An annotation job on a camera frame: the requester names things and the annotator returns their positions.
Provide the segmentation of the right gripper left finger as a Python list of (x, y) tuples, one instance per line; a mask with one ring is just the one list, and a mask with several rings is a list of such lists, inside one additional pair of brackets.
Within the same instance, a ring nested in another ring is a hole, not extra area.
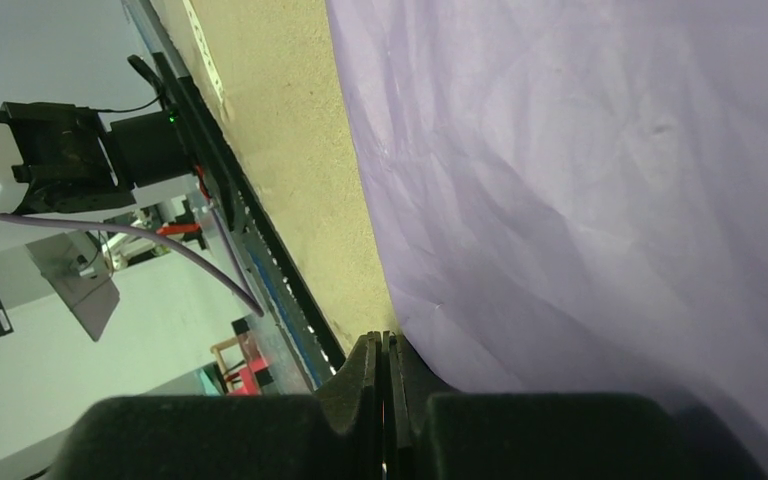
[(52, 479), (379, 479), (381, 335), (312, 394), (133, 396), (76, 422)]

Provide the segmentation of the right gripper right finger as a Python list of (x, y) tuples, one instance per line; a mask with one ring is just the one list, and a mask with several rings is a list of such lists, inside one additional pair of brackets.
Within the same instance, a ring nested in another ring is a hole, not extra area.
[(392, 479), (760, 479), (713, 415), (636, 394), (468, 394), (401, 335), (383, 344)]

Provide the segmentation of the pink purple wrapping paper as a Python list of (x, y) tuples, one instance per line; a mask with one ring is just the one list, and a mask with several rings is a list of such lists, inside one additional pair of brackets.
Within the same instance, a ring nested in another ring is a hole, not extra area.
[(768, 1), (330, 1), (397, 320), (472, 392), (634, 392), (768, 478)]

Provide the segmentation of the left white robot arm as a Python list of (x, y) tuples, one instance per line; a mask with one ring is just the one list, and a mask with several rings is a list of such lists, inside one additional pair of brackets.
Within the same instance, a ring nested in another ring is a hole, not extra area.
[(77, 214), (135, 204), (134, 190), (195, 171), (176, 117), (105, 124), (71, 104), (0, 106), (0, 214)]

